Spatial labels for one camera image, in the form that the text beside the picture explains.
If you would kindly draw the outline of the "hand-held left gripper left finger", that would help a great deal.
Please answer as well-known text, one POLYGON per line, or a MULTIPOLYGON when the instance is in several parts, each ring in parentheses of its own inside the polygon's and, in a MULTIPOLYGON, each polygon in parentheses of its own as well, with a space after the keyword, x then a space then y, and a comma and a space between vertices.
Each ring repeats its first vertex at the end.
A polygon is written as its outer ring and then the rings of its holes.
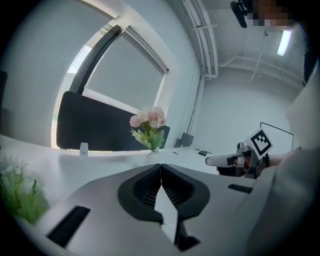
POLYGON ((95 179, 36 224, 17 223, 44 256, 177 256, 154 209, 160 172, 154 164, 95 179))

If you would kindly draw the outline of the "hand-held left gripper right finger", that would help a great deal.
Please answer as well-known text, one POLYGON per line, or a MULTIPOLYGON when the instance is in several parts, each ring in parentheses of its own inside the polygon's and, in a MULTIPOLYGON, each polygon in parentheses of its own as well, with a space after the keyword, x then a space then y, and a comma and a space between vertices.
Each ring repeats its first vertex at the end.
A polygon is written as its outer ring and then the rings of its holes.
POLYGON ((246 207, 257 181, 161 165, 162 187, 173 207, 177 241, 161 256, 249 256, 254 214, 246 207))

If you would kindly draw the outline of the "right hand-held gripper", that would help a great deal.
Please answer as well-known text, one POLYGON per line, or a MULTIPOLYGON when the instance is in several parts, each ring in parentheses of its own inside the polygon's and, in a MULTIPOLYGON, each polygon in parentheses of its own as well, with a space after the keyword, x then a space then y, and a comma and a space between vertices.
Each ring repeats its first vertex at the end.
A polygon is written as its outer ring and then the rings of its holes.
POLYGON ((233 167, 237 161, 236 168, 241 169, 245 178, 256 179, 263 167, 270 166, 269 151, 273 144, 261 127, 245 142, 237 145, 236 155, 211 156, 205 159, 208 166, 233 167))

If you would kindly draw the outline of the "white vase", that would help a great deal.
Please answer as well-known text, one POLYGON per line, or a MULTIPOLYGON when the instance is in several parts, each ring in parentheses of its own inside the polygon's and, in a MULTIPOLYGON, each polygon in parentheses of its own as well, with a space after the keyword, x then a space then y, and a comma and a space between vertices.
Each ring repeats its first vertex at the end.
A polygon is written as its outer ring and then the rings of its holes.
POLYGON ((162 154, 160 151, 154 152, 151 151, 147 154, 144 165, 155 165, 155 164, 161 164, 162 163, 162 154))

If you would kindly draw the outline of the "pink flower bouquet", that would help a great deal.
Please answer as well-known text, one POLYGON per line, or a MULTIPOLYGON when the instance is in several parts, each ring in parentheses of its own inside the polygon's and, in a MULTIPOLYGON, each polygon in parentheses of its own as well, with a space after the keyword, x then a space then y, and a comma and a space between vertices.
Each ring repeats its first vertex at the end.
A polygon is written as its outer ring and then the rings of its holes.
POLYGON ((160 128, 166 125, 166 121, 164 110, 159 106, 154 106, 130 118, 130 133, 148 150, 158 152, 165 141, 165 131, 160 128))

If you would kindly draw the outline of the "white-green flower bouquet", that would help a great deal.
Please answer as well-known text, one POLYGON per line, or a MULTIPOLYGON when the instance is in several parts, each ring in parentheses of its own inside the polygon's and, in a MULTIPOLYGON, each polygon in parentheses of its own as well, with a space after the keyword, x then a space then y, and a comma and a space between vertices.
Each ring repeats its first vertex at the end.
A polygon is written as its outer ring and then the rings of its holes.
POLYGON ((43 176, 27 166, 18 157, 0 157, 0 197, 12 216, 34 225, 49 209, 49 203, 43 176))

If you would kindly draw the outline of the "person's right forearm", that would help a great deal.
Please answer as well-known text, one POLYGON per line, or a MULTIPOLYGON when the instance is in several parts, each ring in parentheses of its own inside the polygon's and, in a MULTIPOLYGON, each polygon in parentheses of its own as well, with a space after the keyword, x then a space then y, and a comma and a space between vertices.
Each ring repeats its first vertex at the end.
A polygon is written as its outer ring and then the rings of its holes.
POLYGON ((297 153, 299 153, 301 151, 301 147, 297 147, 296 149, 288 152, 288 153, 284 153, 284 154, 279 154, 279 155, 271 155, 269 156, 269 166, 277 166, 279 165, 283 160, 290 158, 294 155, 296 155, 297 153))

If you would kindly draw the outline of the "dark desk divider panel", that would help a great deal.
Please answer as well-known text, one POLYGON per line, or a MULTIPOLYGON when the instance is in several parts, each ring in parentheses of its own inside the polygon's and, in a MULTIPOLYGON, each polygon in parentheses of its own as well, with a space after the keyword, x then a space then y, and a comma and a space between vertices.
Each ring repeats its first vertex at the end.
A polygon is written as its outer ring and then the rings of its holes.
POLYGON ((147 148, 131 134, 133 113, 66 91, 60 103, 56 144, 78 150, 88 143, 90 151, 141 151, 147 148))
POLYGON ((193 143, 194 136, 183 133, 181 138, 177 138, 174 147, 181 148, 181 147, 190 147, 193 143))

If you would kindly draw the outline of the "white ceiling pipe bundle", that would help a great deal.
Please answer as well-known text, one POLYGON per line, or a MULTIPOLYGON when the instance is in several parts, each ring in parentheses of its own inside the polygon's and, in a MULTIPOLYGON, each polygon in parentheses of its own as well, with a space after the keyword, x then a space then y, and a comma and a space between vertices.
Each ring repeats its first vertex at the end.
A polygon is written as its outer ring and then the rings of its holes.
POLYGON ((181 0, 192 24, 199 45, 203 77, 216 79, 219 75, 218 48, 213 24, 204 0, 181 0))

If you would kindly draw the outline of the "grey roller blind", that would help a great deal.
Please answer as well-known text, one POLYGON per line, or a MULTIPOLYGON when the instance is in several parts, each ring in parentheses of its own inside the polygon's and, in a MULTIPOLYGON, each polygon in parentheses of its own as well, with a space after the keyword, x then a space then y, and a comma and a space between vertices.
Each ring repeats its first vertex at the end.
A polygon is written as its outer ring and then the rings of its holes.
POLYGON ((158 104, 168 71, 155 51, 126 27, 98 61, 83 95, 136 114, 158 104))

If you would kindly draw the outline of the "person's black star t-shirt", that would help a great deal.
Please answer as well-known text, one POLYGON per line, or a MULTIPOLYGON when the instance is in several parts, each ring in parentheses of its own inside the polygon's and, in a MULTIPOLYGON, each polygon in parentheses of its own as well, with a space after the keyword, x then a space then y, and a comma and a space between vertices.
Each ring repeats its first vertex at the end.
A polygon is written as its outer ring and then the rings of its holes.
POLYGON ((305 87, 308 83, 316 64, 318 63, 318 56, 312 48, 307 48, 303 56, 302 63, 302 84, 305 87))

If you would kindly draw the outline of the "ceiling strip light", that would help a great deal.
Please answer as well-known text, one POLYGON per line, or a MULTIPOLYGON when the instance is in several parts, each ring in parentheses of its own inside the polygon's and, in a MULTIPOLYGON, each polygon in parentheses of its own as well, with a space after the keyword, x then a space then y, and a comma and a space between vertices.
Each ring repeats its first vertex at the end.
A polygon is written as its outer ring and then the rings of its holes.
POLYGON ((283 30, 281 32, 280 41, 279 41, 279 44, 278 44, 278 47, 276 50, 277 55, 282 56, 282 57, 285 55, 287 48, 288 48, 288 45, 289 45, 289 42, 292 37, 292 33, 293 33, 292 30, 283 30))

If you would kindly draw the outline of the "dark framed window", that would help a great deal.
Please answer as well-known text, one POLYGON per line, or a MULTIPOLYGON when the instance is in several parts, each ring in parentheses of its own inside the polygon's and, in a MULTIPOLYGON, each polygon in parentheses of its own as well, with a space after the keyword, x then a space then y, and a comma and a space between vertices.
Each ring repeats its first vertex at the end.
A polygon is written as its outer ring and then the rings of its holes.
MULTIPOLYGON (((55 124, 55 131, 52 133, 52 135, 53 135, 52 141, 54 144, 56 144, 56 146, 57 146, 57 138, 56 138, 57 121, 58 121, 58 114, 59 114, 59 109, 60 109, 63 94, 67 91, 70 91, 70 92, 85 96, 83 94, 83 92, 85 90, 85 86, 86 86, 94 68, 96 67, 97 63, 102 58, 102 56, 106 52, 106 50, 121 35, 121 32, 125 28, 122 28, 118 25, 107 25, 107 26, 101 28, 100 31, 97 32, 89 40, 88 45, 85 45, 82 48, 81 52, 77 55, 77 57, 74 59, 71 66, 69 67, 69 69, 65 75, 65 78, 63 80, 63 83, 66 86, 66 88, 60 92, 60 95, 57 98, 57 105, 54 109, 54 115, 55 115, 54 119, 55 119, 56 124, 55 124)), ((167 67, 167 65, 164 62, 163 62, 163 64, 166 66, 166 68, 168 69, 168 72, 169 72, 169 68, 167 67)))

